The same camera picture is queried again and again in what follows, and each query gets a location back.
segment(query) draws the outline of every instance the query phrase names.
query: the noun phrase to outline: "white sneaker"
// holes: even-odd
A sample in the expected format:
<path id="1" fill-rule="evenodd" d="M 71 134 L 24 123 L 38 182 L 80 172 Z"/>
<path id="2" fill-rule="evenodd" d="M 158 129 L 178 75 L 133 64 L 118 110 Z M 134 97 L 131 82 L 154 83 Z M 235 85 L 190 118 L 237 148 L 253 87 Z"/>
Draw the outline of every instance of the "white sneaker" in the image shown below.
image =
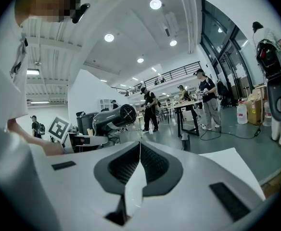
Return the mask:
<path id="1" fill-rule="evenodd" d="M 206 128 L 204 124 L 201 125 L 203 130 L 212 130 L 212 128 Z"/>

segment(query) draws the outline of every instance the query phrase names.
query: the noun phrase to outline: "water container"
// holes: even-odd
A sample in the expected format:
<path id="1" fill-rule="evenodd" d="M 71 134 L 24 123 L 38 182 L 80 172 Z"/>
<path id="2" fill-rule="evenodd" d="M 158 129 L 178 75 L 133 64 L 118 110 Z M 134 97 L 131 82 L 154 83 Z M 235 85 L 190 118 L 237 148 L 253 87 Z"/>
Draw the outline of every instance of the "water container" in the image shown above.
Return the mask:
<path id="1" fill-rule="evenodd" d="M 237 106 L 237 121 L 239 124 L 247 123 L 247 108 L 244 101 L 239 101 L 239 105 Z"/>
<path id="2" fill-rule="evenodd" d="M 266 127 L 271 127 L 272 115 L 271 115 L 271 111 L 270 111 L 270 106 L 269 106 L 268 100 L 265 101 L 264 109 L 265 109 L 265 118 L 264 118 L 264 122 L 262 123 L 262 125 L 264 125 Z"/>

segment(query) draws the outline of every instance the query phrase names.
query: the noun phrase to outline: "wooden table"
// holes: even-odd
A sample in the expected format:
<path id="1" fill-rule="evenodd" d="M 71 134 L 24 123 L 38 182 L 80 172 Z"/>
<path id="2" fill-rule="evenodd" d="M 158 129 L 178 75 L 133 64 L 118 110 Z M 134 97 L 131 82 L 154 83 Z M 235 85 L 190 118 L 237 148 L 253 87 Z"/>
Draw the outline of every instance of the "wooden table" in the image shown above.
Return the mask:
<path id="1" fill-rule="evenodd" d="M 192 110 L 194 109 L 193 104 L 196 104 L 196 103 L 199 103 L 199 101 L 189 101 L 189 102 L 179 103 L 179 104 L 173 106 L 173 108 L 177 111 L 178 137 L 181 136 L 181 130 L 185 131 L 187 133 L 190 133 L 192 135 L 199 136 L 197 117 L 192 112 Z M 182 115 L 181 108 L 187 107 L 187 106 L 191 107 L 191 113 L 192 113 L 193 121 L 194 121 L 194 125 L 195 125 L 195 128 L 193 128 L 191 130 L 187 130 L 187 129 L 183 128 L 183 115 Z"/>

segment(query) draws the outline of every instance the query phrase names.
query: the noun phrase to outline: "white ceiling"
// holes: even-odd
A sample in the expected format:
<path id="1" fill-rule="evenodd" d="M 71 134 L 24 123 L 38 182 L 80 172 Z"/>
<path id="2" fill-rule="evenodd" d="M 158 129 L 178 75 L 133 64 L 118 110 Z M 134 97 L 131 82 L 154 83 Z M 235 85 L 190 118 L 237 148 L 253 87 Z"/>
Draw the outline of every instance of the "white ceiling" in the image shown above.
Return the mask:
<path id="1" fill-rule="evenodd" d="M 27 76 L 27 98 L 33 101 L 66 102 L 67 85 L 80 68 L 87 69 L 110 86 L 134 86 L 132 77 L 149 79 L 157 73 L 153 65 L 188 50 L 187 21 L 182 0 L 161 0 L 159 10 L 151 0 L 82 0 L 91 8 L 80 23 L 47 23 L 28 19 L 23 31 L 29 43 L 29 68 L 40 69 L 40 76 Z M 165 16 L 173 14 L 167 24 Z M 161 28 L 170 29 L 170 37 Z M 107 43 L 104 35 L 112 33 Z M 170 47 L 171 40 L 178 41 Z M 144 62 L 137 63 L 138 58 Z"/>

